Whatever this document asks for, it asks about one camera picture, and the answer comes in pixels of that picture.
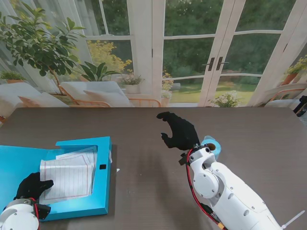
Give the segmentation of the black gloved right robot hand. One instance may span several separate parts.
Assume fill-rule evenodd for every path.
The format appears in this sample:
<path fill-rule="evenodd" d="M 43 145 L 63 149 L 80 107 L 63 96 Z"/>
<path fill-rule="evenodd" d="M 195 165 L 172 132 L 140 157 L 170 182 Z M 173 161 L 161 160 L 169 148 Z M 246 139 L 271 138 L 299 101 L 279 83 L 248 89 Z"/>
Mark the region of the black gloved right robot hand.
<path fill-rule="evenodd" d="M 162 112 L 156 117 L 167 122 L 171 128 L 172 137 L 169 137 L 166 133 L 161 133 L 161 138 L 168 148 L 185 151 L 200 145 L 195 127 L 189 121 L 171 112 Z"/>

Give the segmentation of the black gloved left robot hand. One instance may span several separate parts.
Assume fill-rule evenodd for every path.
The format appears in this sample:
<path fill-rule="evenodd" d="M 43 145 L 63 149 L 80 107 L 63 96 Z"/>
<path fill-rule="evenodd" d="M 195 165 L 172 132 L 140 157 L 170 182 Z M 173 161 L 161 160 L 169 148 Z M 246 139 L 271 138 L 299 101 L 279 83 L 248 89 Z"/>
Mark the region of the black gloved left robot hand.
<path fill-rule="evenodd" d="M 41 181 L 40 172 L 31 173 L 19 184 L 14 200 L 22 198 L 37 200 L 44 191 L 50 189 L 53 185 L 53 180 Z"/>

